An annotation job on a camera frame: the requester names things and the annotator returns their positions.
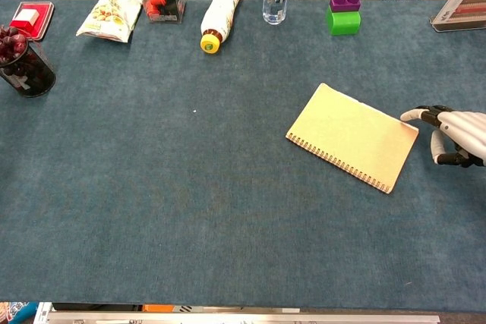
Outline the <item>red tray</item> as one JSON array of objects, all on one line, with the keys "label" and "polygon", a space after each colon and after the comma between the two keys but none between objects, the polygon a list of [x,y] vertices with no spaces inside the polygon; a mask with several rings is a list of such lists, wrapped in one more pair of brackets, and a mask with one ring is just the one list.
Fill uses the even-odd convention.
[{"label": "red tray", "polygon": [[54,12],[54,4],[52,2],[21,2],[14,13],[14,16],[9,24],[10,27],[16,27],[12,21],[21,9],[36,9],[39,12],[39,17],[31,30],[18,28],[22,34],[31,41],[39,42],[43,39],[49,28],[50,21]]}]

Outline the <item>yellow spiral notebook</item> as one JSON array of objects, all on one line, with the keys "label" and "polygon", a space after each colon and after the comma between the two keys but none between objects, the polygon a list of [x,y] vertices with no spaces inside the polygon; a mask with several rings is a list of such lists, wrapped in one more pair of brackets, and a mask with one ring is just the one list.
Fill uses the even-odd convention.
[{"label": "yellow spiral notebook", "polygon": [[391,193],[418,128],[321,83],[286,139],[360,181]]}]

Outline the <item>white and red block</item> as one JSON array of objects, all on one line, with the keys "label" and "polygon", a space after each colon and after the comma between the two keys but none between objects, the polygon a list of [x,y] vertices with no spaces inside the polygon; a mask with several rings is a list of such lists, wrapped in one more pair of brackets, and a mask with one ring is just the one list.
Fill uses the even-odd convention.
[{"label": "white and red block", "polygon": [[36,9],[21,9],[13,19],[12,23],[17,28],[31,30],[39,17],[39,12]]}]

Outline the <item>white snack bag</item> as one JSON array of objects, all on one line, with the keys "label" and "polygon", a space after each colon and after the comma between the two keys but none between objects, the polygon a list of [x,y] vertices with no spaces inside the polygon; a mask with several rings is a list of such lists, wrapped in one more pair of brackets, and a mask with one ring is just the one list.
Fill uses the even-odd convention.
[{"label": "white snack bag", "polygon": [[76,32],[127,43],[140,13],[142,0],[98,0]]}]

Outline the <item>green and purple block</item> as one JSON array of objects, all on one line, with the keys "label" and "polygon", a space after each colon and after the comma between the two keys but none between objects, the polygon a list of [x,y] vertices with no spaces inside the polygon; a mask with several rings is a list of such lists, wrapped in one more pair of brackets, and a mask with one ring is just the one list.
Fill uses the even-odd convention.
[{"label": "green and purple block", "polygon": [[361,15],[358,11],[333,12],[327,9],[328,30],[333,36],[356,34],[361,26]]}]

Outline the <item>blue printed package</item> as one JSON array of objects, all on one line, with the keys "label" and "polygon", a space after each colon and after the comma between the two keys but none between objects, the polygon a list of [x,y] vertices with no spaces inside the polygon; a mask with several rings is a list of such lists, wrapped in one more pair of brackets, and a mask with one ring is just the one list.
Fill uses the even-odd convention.
[{"label": "blue printed package", "polygon": [[0,324],[31,324],[38,302],[0,302]]}]

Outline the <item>aluminium rail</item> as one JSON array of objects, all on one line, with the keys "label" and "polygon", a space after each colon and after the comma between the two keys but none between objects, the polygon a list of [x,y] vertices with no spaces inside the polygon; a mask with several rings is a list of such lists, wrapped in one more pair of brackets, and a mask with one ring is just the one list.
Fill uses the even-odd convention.
[{"label": "aluminium rail", "polygon": [[320,313],[51,312],[48,324],[440,324],[438,316]]}]

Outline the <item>dark red grapes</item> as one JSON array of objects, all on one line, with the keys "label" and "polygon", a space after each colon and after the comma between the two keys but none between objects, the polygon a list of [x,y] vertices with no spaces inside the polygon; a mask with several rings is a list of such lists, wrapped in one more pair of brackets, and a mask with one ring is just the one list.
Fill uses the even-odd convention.
[{"label": "dark red grapes", "polygon": [[0,26],[0,65],[17,60],[27,49],[27,38],[16,27]]}]

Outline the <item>white bottle yellow cap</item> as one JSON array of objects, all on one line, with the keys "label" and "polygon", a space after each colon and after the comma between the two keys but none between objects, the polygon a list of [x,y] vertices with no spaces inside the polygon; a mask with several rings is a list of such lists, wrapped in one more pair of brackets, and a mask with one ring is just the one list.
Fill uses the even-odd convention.
[{"label": "white bottle yellow cap", "polygon": [[200,25],[201,49],[217,53],[232,29],[235,9],[240,0],[212,0]]}]

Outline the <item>black mesh cup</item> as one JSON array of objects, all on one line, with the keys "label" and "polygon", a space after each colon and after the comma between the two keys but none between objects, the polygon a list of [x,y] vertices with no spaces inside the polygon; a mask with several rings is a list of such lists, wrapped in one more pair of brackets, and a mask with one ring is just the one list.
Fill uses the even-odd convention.
[{"label": "black mesh cup", "polygon": [[0,64],[0,77],[24,97],[41,96],[55,84],[56,76],[47,58],[36,49],[38,46],[28,42],[18,58]]}]

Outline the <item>purple plastic toy brick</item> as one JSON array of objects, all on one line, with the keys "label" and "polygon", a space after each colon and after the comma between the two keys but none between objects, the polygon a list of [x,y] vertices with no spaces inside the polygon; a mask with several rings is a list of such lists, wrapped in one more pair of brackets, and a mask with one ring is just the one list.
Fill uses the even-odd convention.
[{"label": "purple plastic toy brick", "polygon": [[359,11],[360,7],[361,0],[330,0],[332,12]]}]

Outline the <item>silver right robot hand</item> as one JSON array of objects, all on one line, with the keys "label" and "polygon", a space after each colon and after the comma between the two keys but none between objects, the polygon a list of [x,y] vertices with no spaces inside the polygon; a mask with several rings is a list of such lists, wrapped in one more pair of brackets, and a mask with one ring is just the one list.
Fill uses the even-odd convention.
[{"label": "silver right robot hand", "polygon": [[401,121],[422,120],[435,127],[431,157],[437,165],[486,167],[486,114],[444,105],[420,105],[403,112]]}]

